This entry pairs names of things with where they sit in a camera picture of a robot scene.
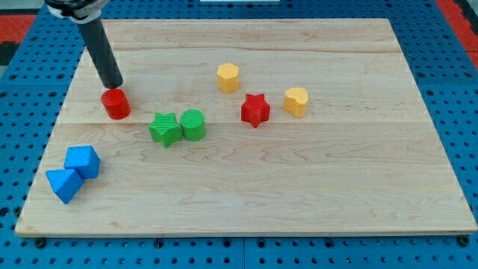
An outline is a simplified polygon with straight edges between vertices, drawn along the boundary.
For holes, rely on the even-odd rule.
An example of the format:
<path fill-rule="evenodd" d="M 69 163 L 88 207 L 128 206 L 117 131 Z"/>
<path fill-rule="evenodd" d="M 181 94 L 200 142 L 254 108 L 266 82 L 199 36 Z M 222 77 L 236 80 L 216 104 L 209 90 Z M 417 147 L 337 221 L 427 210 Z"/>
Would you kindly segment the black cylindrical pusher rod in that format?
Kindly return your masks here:
<path fill-rule="evenodd" d="M 103 86 L 107 89 L 121 86 L 123 77 L 101 18 L 98 17 L 86 23 L 79 23 L 78 30 Z"/>

